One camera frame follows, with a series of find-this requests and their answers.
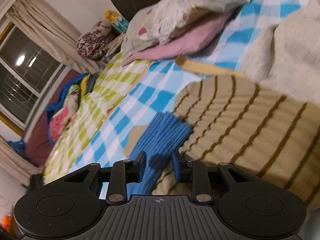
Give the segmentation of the beige brown-striped sweater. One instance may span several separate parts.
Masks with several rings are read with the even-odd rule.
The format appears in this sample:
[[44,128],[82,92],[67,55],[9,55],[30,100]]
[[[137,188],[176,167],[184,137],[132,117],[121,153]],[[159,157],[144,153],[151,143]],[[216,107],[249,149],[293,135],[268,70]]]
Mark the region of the beige brown-striped sweater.
[[193,132],[184,159],[230,163],[319,208],[319,107],[249,79],[217,75],[185,86],[173,113]]

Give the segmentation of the cream knit blanket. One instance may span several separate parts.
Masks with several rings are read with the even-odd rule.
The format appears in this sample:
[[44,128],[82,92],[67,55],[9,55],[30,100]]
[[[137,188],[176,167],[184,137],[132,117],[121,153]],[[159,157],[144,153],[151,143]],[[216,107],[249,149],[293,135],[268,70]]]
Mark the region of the cream knit blanket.
[[300,101],[319,103],[319,0],[264,29],[240,63],[247,78]]

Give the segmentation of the grey floral pillow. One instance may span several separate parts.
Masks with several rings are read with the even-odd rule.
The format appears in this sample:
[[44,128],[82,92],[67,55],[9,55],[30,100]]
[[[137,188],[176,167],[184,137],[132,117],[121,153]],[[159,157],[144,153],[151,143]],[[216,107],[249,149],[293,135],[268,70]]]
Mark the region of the grey floral pillow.
[[129,22],[121,45],[123,60],[158,44],[167,44],[212,14],[234,13],[250,0],[160,0]]

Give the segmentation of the beige curtain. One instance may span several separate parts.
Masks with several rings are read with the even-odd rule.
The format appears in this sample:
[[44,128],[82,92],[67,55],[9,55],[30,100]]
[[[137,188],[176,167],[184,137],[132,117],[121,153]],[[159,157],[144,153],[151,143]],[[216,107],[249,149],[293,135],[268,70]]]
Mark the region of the beige curtain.
[[56,61],[79,73],[102,72],[99,63],[78,54],[80,32],[44,0],[16,0],[5,15]]
[[29,180],[33,174],[43,172],[42,168],[34,166],[18,155],[3,137],[1,137],[0,145],[1,167],[21,184],[29,185]]

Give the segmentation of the red patterned cloth bundle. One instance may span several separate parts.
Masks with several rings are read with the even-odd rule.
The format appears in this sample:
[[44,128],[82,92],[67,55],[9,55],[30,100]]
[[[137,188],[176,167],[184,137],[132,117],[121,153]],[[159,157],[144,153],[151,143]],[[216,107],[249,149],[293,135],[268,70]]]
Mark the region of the red patterned cloth bundle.
[[99,21],[90,31],[78,38],[78,55],[84,59],[97,60],[106,54],[109,44],[114,39],[111,24],[107,20]]

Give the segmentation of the blue plastic bag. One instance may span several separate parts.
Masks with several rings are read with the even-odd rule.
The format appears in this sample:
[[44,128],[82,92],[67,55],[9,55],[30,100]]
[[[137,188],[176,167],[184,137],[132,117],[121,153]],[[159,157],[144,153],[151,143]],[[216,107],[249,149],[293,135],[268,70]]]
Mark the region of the blue plastic bag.
[[29,160],[27,157],[25,150],[26,150],[26,143],[24,140],[20,141],[7,141],[8,145],[23,159]]

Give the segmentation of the colourful floral quilt pile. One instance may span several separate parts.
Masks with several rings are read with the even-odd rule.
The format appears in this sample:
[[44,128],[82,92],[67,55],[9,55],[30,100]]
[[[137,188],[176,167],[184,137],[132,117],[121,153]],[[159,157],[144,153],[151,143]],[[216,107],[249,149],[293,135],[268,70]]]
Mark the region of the colourful floral quilt pile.
[[80,107],[80,102],[84,96],[93,91],[97,80],[94,74],[80,74],[76,78],[65,84],[57,100],[46,108],[48,139],[54,145]]

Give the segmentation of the green checked bed sheet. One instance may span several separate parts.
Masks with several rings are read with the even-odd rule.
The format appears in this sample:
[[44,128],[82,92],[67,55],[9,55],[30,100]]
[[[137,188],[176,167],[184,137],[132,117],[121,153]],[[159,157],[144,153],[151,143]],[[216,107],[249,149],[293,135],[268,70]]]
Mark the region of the green checked bed sheet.
[[152,63],[150,60],[135,60],[123,67],[122,62],[122,54],[118,53],[97,78],[93,91],[80,101],[75,118],[59,137],[47,159],[43,174],[45,184],[68,173],[112,109],[133,89]]

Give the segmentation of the pink pillow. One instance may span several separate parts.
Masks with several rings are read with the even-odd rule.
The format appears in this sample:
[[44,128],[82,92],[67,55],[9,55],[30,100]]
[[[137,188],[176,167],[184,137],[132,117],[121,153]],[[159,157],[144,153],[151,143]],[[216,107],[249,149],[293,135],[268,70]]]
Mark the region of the pink pillow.
[[232,14],[232,12],[228,12],[225,14],[209,15],[169,43],[158,44],[134,53],[127,59],[124,59],[122,65],[125,66],[135,60],[170,59],[180,54],[194,54],[208,46],[221,33]]

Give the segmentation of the maroon bed base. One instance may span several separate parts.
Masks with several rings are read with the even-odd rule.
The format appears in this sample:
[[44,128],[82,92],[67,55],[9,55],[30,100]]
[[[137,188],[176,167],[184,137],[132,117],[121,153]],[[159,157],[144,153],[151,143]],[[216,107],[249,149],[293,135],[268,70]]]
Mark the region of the maroon bed base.
[[53,145],[49,142],[48,139],[48,127],[47,127],[47,114],[46,108],[49,104],[55,103],[59,97],[61,89],[69,81],[73,80],[80,73],[76,72],[73,69],[65,70],[65,74],[62,74],[63,77],[59,77],[52,88],[49,90],[47,96],[48,100],[44,101],[44,109],[40,117],[33,128],[30,138],[26,143],[25,155],[31,160],[35,166],[44,166],[50,152],[53,149]]

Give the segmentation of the orange item on table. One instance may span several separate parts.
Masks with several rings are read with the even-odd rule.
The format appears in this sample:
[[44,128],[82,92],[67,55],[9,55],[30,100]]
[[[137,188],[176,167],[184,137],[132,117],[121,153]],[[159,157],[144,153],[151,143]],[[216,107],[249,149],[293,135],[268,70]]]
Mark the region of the orange item on table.
[[1,225],[3,226],[3,228],[7,231],[7,232],[11,232],[11,228],[12,228],[12,217],[10,215],[5,215],[2,218],[2,222]]

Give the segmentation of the beige right curtain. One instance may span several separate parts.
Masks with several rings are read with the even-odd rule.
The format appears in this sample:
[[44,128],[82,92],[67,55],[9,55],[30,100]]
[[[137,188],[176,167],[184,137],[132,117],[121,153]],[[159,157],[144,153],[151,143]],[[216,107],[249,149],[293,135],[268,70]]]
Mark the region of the beige right curtain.
[[99,63],[78,54],[80,32],[44,0],[16,0],[5,15],[56,61],[79,73],[102,72]]

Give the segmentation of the blue checked bed sheet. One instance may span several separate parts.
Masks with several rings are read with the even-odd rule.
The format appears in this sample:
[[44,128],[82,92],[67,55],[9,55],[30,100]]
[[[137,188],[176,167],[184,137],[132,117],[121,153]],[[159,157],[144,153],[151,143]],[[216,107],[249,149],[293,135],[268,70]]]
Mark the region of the blue checked bed sheet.
[[179,92],[192,82],[208,78],[187,72],[173,61],[153,63],[68,171],[94,162],[107,167],[128,158],[139,137],[138,129],[147,126],[158,112],[173,113]]

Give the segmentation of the barred window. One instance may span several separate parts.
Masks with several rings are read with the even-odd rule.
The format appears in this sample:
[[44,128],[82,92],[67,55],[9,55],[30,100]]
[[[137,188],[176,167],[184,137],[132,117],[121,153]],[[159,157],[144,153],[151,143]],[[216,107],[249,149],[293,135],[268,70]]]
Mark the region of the barred window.
[[12,22],[1,31],[1,121],[22,136],[65,69]]

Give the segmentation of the yellow blue patterned bag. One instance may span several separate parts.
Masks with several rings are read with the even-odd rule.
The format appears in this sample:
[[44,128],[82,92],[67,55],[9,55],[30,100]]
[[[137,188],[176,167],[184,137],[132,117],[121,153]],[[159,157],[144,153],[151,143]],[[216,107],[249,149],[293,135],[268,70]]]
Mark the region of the yellow blue patterned bag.
[[114,10],[106,10],[105,18],[111,23],[118,32],[123,33],[127,31],[129,22]]

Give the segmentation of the beige left curtain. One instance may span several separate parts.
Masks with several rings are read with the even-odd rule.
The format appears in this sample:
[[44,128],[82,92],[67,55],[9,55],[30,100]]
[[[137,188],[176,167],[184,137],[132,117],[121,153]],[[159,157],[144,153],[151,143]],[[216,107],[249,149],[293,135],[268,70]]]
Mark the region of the beige left curtain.
[[18,155],[3,137],[1,137],[0,145],[1,167],[21,184],[29,185],[29,180],[33,174],[43,172],[42,168],[34,166]]

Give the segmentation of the blue striped knit sweater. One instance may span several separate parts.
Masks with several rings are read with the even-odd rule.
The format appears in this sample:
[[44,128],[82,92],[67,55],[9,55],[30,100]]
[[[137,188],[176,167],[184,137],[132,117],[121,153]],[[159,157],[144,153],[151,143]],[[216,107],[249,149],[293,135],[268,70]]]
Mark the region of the blue striped knit sweater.
[[150,195],[170,162],[172,152],[182,146],[191,132],[190,125],[171,112],[156,113],[129,154],[129,159],[134,160],[140,152],[145,152],[146,168],[140,183],[127,185],[127,195]]

